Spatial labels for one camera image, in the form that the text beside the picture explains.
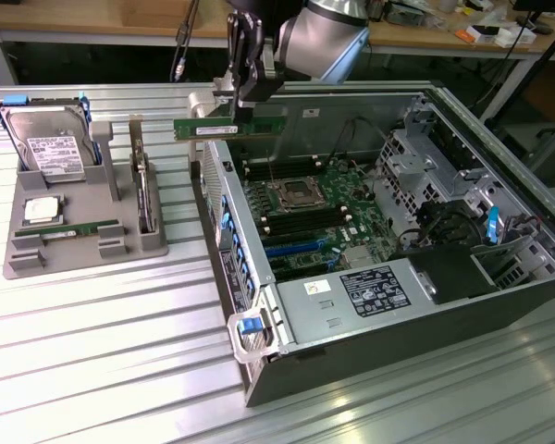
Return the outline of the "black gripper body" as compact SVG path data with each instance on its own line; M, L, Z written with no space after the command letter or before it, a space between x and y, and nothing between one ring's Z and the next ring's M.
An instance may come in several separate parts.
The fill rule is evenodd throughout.
M259 19L289 19L297 16L305 5L302 0L228 0L228 3Z

